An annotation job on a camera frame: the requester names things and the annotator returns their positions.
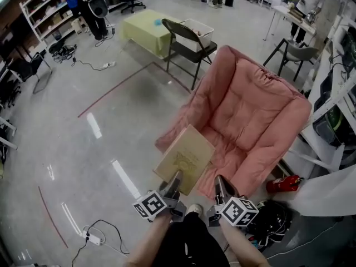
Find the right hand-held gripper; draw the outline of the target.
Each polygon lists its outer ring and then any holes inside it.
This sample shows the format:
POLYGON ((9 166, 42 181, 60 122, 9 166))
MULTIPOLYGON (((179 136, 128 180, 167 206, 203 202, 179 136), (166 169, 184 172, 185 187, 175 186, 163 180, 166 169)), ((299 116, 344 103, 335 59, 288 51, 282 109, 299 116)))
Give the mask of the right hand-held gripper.
POLYGON ((253 202, 239 198, 235 186, 223 175, 217 175, 214 187, 216 204, 206 213, 209 227, 219 226, 219 220, 224 218, 231 226, 245 228, 259 213, 253 202))

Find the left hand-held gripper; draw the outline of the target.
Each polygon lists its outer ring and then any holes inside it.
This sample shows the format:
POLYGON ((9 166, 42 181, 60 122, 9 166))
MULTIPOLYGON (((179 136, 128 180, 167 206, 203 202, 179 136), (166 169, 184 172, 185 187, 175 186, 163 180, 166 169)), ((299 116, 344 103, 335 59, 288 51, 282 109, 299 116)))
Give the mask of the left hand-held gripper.
POLYGON ((179 200, 170 197, 179 197, 179 188, 183 172, 177 170, 169 182, 163 181, 157 191, 150 191, 132 204, 143 219, 153 220, 159 213, 167 210, 173 221, 182 221, 187 207, 179 200))

